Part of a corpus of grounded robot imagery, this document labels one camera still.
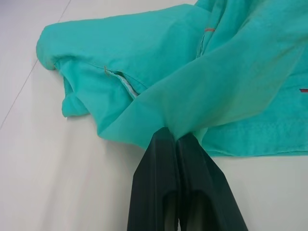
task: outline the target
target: turquoise garment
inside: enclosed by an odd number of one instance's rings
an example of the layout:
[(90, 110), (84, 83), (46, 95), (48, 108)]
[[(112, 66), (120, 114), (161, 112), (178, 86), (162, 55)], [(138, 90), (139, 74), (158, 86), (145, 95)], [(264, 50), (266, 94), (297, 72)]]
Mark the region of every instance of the turquoise garment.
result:
[(169, 127), (211, 155), (308, 154), (308, 2), (193, 5), (47, 26), (37, 56), (64, 77), (64, 116), (146, 148)]

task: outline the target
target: turquoise cloth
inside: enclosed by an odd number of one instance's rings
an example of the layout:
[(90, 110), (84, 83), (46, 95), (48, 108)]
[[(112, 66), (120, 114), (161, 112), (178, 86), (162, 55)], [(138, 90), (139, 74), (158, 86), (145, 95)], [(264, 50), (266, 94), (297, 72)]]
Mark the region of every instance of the turquoise cloth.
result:
[(64, 77), (64, 116), (146, 148), (169, 127), (211, 155), (308, 154), (307, 0), (193, 5), (47, 26), (37, 56)]

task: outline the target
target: teal fabric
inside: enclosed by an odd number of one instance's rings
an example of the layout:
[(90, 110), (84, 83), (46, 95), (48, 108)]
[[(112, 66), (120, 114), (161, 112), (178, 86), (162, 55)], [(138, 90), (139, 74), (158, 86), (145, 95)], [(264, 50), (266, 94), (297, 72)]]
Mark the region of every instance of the teal fabric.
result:
[(64, 116), (146, 148), (193, 132), (211, 155), (308, 154), (308, 2), (193, 5), (47, 26), (37, 56), (64, 77)]

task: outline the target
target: red thread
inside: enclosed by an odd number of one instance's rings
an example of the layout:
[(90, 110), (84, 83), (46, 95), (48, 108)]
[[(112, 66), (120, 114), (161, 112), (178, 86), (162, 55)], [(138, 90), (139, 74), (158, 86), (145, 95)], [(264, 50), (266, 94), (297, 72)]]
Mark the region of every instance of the red thread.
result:
[(214, 32), (215, 29), (214, 29), (214, 28), (206, 28), (205, 31), (206, 31), (206, 32), (207, 32), (207, 31), (212, 31), (212, 32)]

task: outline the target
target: white table surface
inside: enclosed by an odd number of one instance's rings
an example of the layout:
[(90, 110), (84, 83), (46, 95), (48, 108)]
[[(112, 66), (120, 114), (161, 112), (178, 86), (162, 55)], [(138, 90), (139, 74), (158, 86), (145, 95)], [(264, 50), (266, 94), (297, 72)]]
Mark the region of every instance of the white table surface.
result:
[[(0, 230), (125, 231), (144, 151), (66, 119), (61, 77), (36, 63), (45, 25), (156, 10), (180, 0), (0, 1)], [(308, 230), (308, 156), (215, 158), (250, 231)]]

